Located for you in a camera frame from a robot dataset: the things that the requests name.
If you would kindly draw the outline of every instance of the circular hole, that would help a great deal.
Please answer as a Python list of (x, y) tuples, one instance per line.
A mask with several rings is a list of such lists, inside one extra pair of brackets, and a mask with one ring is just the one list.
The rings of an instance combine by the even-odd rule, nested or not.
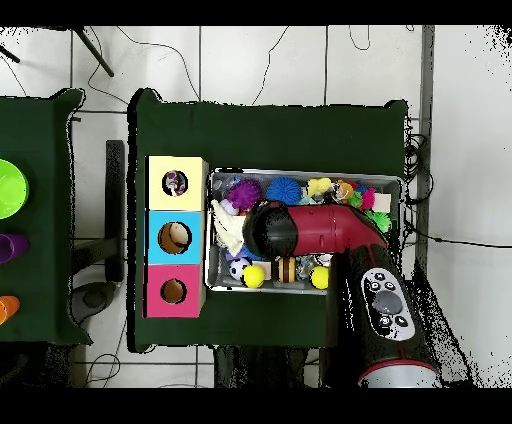
[(192, 232), (183, 222), (168, 222), (158, 232), (158, 245), (171, 255), (185, 253), (192, 242)]
[(167, 280), (162, 285), (162, 288), (160, 289), (160, 296), (167, 303), (176, 305), (183, 302), (185, 297), (187, 297), (187, 287), (183, 281), (173, 278), (171, 280)]
[(188, 180), (181, 171), (166, 172), (162, 178), (162, 190), (169, 196), (181, 196), (188, 189)]

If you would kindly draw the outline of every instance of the yellow tennis ball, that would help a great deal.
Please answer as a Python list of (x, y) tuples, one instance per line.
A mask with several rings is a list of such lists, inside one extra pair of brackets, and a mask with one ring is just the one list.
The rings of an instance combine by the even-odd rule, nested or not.
[(264, 279), (265, 271), (263, 271), (262, 267), (257, 265), (249, 265), (245, 267), (242, 275), (242, 281), (247, 287), (256, 289), (263, 284)]
[(329, 268), (325, 266), (314, 267), (311, 272), (311, 283), (313, 283), (317, 289), (325, 290), (329, 285)]

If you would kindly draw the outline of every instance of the yellow cube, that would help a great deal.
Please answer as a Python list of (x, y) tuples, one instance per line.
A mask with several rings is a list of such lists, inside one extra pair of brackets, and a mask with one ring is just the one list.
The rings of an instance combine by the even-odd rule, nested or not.
[(147, 158), (149, 209), (204, 210), (208, 164), (200, 157)]

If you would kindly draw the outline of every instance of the dark green tablecloth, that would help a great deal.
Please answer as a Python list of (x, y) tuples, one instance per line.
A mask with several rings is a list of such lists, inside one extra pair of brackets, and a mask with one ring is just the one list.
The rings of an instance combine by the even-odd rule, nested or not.
[(71, 275), (71, 178), (67, 128), (81, 90), (50, 99), (0, 98), (0, 158), (29, 182), (25, 206), (0, 220), (0, 233), (27, 235), (29, 251), (0, 265), (0, 295), (15, 295), (20, 310), (0, 326), (0, 341), (87, 343), (68, 314)]
[(306, 347), (325, 340), (323, 296), (208, 291), (199, 319), (142, 318), (146, 155), (201, 156), (211, 168), (403, 176), (406, 111), (403, 101), (387, 107), (173, 104), (139, 90), (128, 108), (128, 233), (130, 240), (136, 236), (136, 251), (128, 249), (127, 305), (135, 343)]

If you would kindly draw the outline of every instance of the purple spiky ball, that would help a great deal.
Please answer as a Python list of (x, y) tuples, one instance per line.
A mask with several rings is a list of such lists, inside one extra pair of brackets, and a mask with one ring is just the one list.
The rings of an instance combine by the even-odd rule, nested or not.
[(233, 202), (234, 208), (251, 209), (263, 199), (263, 191), (256, 180), (243, 180), (228, 191), (226, 199)]

